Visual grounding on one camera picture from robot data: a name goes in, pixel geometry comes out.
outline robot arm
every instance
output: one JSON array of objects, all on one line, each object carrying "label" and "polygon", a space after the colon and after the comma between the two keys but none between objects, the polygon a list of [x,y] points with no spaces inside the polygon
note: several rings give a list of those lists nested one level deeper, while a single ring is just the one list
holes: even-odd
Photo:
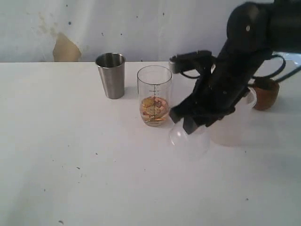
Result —
[{"label": "robot arm", "polygon": [[170,111],[175,123],[184,118],[188,134],[234,112],[248,93],[248,82],[273,51],[301,53],[301,2],[244,3],[231,13],[227,37],[217,58],[198,51],[170,59],[173,73],[185,76],[196,69],[201,74],[191,95]]}]

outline white tabletop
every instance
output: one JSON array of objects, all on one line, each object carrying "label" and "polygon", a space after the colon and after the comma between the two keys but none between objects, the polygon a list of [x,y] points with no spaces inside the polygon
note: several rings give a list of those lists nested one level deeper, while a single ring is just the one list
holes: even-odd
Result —
[{"label": "white tabletop", "polygon": [[[251,112],[241,147],[211,143],[188,161],[168,142],[172,122],[140,118],[145,65],[167,63],[127,63],[126,94],[110,100],[94,63],[0,64],[0,225],[299,226],[301,75]],[[177,95],[192,87],[175,75]]]}]

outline white wall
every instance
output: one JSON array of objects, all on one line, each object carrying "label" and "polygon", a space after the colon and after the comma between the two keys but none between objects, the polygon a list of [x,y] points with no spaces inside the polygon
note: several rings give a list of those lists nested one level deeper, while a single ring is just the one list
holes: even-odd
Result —
[{"label": "white wall", "polygon": [[59,32],[78,46],[80,61],[94,61],[105,52],[123,53],[128,61],[168,60],[174,54],[197,49],[217,54],[226,40],[231,11],[244,2],[1,1],[0,62],[53,61]]}]

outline stainless steel cup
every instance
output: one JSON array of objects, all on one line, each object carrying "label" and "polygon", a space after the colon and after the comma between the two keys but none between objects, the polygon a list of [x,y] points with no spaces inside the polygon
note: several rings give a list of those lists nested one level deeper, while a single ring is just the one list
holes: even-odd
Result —
[{"label": "stainless steel cup", "polygon": [[125,57],[119,53],[105,53],[95,61],[105,95],[110,99],[118,99],[124,95],[125,62]]}]

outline brown cup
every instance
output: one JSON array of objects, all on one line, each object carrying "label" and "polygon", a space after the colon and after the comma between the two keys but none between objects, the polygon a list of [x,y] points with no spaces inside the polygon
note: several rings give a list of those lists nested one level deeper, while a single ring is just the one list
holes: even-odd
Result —
[{"label": "brown cup", "polygon": [[259,111],[271,108],[278,96],[279,83],[272,79],[258,80],[255,81],[253,88],[257,95],[257,103],[254,108]]}]

